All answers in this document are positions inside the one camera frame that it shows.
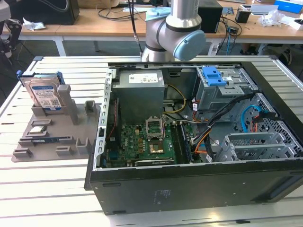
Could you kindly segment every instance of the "blue drive bay latch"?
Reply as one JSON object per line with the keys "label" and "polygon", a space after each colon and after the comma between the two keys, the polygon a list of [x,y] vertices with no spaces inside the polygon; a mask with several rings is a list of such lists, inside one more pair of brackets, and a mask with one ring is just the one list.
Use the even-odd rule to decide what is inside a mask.
{"label": "blue drive bay latch", "polygon": [[215,66],[202,67],[202,74],[207,79],[209,86],[225,86],[227,84]]}

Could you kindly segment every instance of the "gray power supply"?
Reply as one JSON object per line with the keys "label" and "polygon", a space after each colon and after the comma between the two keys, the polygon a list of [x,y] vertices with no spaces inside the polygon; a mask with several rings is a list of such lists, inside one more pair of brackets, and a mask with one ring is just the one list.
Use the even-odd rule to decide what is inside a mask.
{"label": "gray power supply", "polygon": [[120,71],[112,91],[120,98],[123,124],[142,124],[161,117],[164,81],[161,70]]}

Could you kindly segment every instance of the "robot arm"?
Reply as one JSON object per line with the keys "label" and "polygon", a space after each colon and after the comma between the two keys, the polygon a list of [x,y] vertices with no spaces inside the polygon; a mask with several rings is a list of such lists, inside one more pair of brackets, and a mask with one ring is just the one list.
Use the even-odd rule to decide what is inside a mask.
{"label": "robot arm", "polygon": [[200,30],[199,0],[172,0],[171,8],[153,8],[146,13],[146,47],[142,61],[189,61],[206,42]]}
{"label": "robot arm", "polygon": [[9,60],[11,50],[16,48],[22,26],[20,21],[10,19],[9,5],[4,0],[0,0],[0,35],[3,32],[4,25],[6,25],[10,34],[6,40],[0,38],[0,59],[4,64],[11,65],[12,62]]}

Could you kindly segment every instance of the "desk leg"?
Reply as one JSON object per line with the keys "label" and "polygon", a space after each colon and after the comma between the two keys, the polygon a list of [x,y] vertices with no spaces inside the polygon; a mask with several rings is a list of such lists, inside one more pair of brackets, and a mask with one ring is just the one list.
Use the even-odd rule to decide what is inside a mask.
{"label": "desk leg", "polygon": [[98,41],[94,41],[94,46],[95,46],[95,51],[99,52],[100,49],[99,49],[99,43],[98,43]]}
{"label": "desk leg", "polygon": [[217,54],[218,48],[220,45],[220,40],[212,40],[208,50],[208,56],[215,56]]}
{"label": "desk leg", "polygon": [[66,56],[65,49],[64,49],[64,46],[63,46],[63,38],[61,36],[56,36],[53,40],[56,43],[59,55],[61,57]]}

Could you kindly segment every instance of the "aluminum extrusion table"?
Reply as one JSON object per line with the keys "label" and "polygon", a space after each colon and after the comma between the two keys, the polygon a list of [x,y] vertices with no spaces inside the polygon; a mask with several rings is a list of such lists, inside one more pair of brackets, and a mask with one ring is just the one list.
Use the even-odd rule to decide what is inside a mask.
{"label": "aluminum extrusion table", "polygon": [[[60,70],[76,103],[101,104],[108,62],[138,57],[44,57],[28,71]],[[303,84],[266,56],[197,57],[195,61],[252,61],[303,121]],[[87,159],[13,163],[11,156],[31,117],[32,100],[20,82],[0,108],[0,226],[302,226],[303,187],[280,202],[197,210],[105,216],[93,191],[83,189]]]}

